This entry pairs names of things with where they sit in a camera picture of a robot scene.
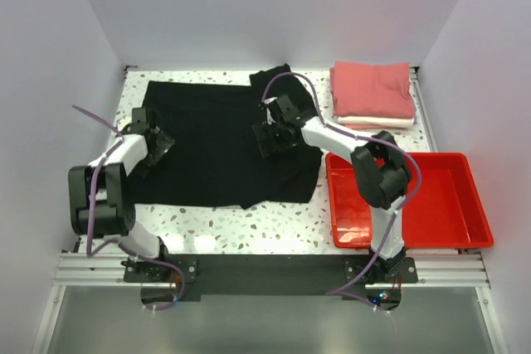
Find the black t-shirt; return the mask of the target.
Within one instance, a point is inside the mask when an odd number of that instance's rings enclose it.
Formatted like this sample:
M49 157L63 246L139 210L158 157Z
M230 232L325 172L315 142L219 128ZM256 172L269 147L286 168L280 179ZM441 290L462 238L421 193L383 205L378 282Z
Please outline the black t-shirt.
M301 146L263 158L252 130L265 121L261 96L287 95L300 110L314 101L287 64L259 71L250 84L151 81L144 107L174 145L148 172L132 172L137 204L240 206L262 201L306 203L314 194L323 153Z

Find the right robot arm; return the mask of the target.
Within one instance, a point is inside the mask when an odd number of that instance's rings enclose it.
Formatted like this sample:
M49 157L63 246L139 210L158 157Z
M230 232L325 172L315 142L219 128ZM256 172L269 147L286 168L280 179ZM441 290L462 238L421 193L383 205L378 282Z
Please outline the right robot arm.
M266 99L261 109L266 121L255 124L253 131L264 158L297 147L314 147L352 166L358 194L371 213L369 270L376 280L389 281L405 259L402 206L412 179L405 154L393 136L386 131L356 133L314 111L298 109L287 95Z

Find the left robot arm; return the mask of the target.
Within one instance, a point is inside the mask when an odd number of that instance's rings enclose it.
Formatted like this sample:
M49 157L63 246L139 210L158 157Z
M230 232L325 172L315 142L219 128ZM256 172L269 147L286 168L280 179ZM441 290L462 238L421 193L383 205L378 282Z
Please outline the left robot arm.
M133 264L143 263L143 272L153 281L165 280L172 261L163 240L136 218L130 175L147 175L174 140L161 129L161 117L150 108L132 109L130 122L121 129L78 105L73 109L109 128L114 142L97 159L68 172L72 230L86 238L87 257L115 245Z

